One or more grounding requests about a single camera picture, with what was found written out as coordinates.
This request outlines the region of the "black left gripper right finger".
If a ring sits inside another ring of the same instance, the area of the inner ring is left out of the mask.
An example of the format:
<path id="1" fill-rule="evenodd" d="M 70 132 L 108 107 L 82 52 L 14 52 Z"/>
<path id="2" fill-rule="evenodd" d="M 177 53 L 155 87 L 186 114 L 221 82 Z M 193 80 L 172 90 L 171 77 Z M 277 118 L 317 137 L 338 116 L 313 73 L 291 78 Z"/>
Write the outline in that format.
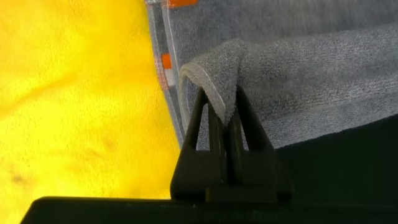
<path id="1" fill-rule="evenodd" d="M 229 182 L 237 202 L 290 202 L 292 181 L 242 87 L 228 125 Z"/>

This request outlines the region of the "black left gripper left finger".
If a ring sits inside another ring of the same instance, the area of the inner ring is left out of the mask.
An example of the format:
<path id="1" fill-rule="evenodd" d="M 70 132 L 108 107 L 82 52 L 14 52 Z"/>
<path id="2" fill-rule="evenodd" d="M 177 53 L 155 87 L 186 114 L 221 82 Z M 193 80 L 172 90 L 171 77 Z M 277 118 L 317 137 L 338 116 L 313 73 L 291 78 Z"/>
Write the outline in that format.
<path id="1" fill-rule="evenodd" d="M 207 151 L 197 150 L 203 107 L 208 105 Z M 199 89 L 182 149 L 170 183 L 173 199 L 208 199 L 211 189 L 226 183 L 223 124 L 203 89 Z"/>

